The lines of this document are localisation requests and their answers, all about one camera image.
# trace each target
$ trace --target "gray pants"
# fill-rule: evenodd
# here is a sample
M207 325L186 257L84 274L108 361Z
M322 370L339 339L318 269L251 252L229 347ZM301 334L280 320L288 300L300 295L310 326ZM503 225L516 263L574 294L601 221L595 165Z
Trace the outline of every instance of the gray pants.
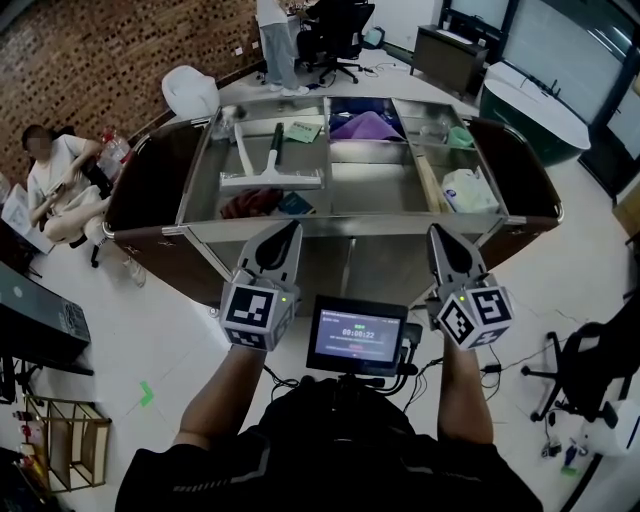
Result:
M298 78L294 70L296 58L287 23L274 23L262 28L264 37L264 58L267 61L267 80L287 89L298 88Z

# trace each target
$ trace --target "desk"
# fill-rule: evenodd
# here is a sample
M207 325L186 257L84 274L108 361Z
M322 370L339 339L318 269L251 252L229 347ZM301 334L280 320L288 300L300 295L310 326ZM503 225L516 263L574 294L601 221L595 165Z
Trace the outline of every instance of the desk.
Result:
M411 74L418 69L464 96L488 52L477 44L465 44L441 34L436 25L418 27Z

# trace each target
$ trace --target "purple cloth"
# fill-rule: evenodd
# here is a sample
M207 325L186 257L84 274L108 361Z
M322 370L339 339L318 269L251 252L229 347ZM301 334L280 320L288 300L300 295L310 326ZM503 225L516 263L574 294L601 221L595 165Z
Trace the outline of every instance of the purple cloth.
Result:
M331 133L332 139L402 140L400 134L375 112L365 112Z

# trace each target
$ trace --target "wooden stick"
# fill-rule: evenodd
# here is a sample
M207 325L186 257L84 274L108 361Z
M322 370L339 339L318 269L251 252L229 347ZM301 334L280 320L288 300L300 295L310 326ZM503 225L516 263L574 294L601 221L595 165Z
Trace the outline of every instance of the wooden stick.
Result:
M416 158L418 163L418 175L422 182L422 188L424 189L424 195L427 198L427 206L429 211L433 213L451 213L453 208L444 197L442 187L438 183L438 179L431 168L431 164L427 160L427 157L421 155Z

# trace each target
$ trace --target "water bottle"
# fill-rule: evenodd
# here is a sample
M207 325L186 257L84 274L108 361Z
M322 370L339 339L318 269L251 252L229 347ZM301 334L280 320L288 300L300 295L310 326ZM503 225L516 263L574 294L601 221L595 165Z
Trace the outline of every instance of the water bottle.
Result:
M105 128L102 143L104 149L98 160L98 167L110 180L115 181L133 151L127 140L110 127Z
M0 172L0 204L4 204L11 193L11 183L7 177Z

